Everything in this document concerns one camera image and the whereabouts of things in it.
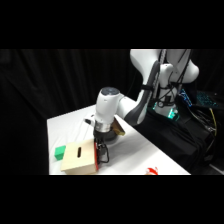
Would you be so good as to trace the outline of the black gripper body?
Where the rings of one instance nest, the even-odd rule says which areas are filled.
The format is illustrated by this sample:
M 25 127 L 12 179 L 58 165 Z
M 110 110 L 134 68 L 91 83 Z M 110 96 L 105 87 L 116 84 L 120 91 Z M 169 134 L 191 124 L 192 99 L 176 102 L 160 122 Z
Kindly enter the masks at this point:
M 105 141 L 108 139 L 109 137 L 109 133 L 102 133 L 102 132 L 98 132 L 97 130 L 93 131 L 93 135 L 94 135 L 94 140 L 96 143 L 98 144 L 104 144 Z

